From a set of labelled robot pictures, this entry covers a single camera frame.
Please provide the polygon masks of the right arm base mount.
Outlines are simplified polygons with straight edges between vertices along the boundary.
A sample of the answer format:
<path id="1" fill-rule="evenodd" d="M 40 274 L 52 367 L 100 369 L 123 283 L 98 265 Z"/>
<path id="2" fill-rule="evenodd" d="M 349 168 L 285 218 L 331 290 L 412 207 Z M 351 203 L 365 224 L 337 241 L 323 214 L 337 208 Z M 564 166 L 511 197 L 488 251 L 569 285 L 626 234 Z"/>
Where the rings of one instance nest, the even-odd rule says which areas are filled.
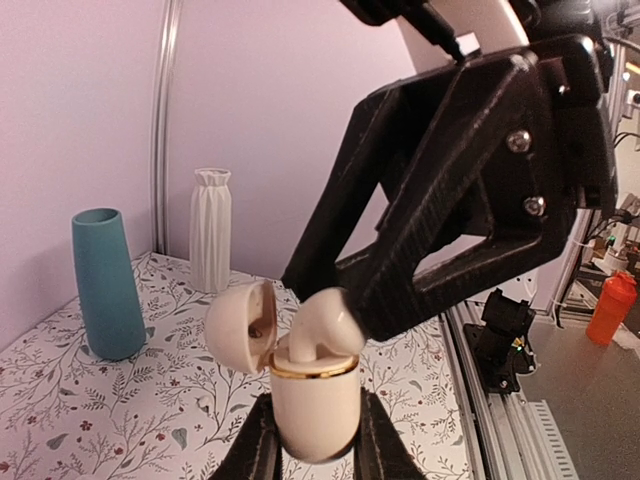
<path id="1" fill-rule="evenodd" d="M 466 323 L 463 333 L 485 393 L 520 391 L 517 376 L 536 369 L 528 333 L 536 312 L 525 300 L 493 290 L 481 315 L 482 324 Z"/>

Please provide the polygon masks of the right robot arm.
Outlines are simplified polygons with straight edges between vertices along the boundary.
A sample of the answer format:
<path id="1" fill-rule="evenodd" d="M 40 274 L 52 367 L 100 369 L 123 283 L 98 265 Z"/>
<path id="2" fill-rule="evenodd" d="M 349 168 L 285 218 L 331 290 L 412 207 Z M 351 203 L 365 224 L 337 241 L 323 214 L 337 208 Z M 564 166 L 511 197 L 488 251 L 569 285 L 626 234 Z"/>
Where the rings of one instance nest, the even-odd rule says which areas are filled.
<path id="1" fill-rule="evenodd" d="M 487 401 L 510 392 L 507 350 L 534 317 L 496 291 L 557 258 L 581 209 L 614 212 L 615 59 L 588 1 L 350 1 L 361 22 L 426 39 L 414 77 L 362 100 L 285 269 L 300 299 L 342 287 L 385 341 L 489 291 L 469 342 L 451 320 L 476 478 L 521 464 Z"/>

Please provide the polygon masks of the white earbud charging case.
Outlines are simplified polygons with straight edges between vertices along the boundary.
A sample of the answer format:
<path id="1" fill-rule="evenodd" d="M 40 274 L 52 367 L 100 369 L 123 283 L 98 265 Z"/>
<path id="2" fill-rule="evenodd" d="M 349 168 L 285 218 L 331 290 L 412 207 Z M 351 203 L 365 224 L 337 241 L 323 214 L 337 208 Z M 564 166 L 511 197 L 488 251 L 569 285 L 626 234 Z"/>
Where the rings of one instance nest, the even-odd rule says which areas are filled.
<path id="1" fill-rule="evenodd" d="M 274 287 L 256 281 L 217 296 L 205 316 L 212 357 L 233 371 L 268 370 L 273 414 L 286 451 L 310 464 L 348 449 L 360 421 L 360 354 L 336 356 L 318 347 L 309 363 L 289 359 L 289 334 L 278 333 Z"/>

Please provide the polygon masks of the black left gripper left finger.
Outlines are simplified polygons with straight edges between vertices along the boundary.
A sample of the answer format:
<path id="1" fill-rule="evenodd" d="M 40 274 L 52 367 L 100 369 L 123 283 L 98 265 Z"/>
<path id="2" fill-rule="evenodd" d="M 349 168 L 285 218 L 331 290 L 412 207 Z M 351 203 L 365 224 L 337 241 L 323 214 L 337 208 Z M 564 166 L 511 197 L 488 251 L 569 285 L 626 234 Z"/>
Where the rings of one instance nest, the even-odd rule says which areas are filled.
<path id="1" fill-rule="evenodd" d="M 257 397 L 214 478 L 282 478 L 282 449 L 270 394 Z"/>

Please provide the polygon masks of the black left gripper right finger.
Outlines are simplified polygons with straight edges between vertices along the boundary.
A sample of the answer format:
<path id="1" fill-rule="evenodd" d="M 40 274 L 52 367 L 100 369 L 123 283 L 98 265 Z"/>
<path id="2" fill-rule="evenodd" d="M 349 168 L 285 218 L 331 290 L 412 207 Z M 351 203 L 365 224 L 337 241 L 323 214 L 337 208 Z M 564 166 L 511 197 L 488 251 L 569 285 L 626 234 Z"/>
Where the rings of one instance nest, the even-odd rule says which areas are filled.
<path id="1" fill-rule="evenodd" d="M 374 393 L 361 389 L 361 413 L 353 444 L 354 479 L 425 479 Z"/>

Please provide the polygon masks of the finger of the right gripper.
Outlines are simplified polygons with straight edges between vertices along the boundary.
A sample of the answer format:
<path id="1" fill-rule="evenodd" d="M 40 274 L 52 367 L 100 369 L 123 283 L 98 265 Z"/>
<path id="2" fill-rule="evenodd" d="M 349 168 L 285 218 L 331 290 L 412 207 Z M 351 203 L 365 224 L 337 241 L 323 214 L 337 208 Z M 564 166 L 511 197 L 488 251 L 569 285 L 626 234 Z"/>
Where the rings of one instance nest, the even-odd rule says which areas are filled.
<path id="1" fill-rule="evenodd" d="M 465 70 L 436 70 L 389 84 L 353 110 L 342 144 L 311 218 L 282 277 L 299 300 L 329 287 L 355 303 L 458 303 L 465 271 L 455 257 L 430 273 L 416 267 L 459 237 L 465 227 L 465 117 L 454 110 Z M 376 241 L 338 258 L 375 189 L 388 207 Z"/>
<path id="2" fill-rule="evenodd" d="M 384 341 L 559 256 L 575 219 L 542 64 L 528 49 L 457 68 L 349 289 Z"/>

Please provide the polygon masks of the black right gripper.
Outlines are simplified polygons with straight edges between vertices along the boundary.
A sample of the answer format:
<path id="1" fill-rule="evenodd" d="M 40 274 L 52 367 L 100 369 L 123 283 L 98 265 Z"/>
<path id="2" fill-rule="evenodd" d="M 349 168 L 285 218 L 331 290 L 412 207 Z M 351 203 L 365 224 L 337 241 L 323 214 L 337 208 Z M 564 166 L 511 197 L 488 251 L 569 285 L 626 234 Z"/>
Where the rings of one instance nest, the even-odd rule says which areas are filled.
<path id="1" fill-rule="evenodd" d="M 610 72 L 601 68 L 602 49 L 578 34 L 536 41 L 530 48 L 552 94 L 554 131 L 577 204 L 612 213 L 618 188 L 606 98 Z"/>

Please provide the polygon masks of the cream white earbud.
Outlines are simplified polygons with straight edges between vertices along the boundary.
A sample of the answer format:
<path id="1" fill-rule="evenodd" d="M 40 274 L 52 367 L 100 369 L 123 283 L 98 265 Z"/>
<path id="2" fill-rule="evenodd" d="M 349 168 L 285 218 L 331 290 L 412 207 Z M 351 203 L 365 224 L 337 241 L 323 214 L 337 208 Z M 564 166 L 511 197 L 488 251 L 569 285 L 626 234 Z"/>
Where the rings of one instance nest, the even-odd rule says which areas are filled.
<path id="1" fill-rule="evenodd" d="M 355 356 L 366 339 L 342 288 L 321 290 L 305 300 L 294 315 L 289 334 L 289 359 L 309 363 L 321 347 L 336 356 Z"/>

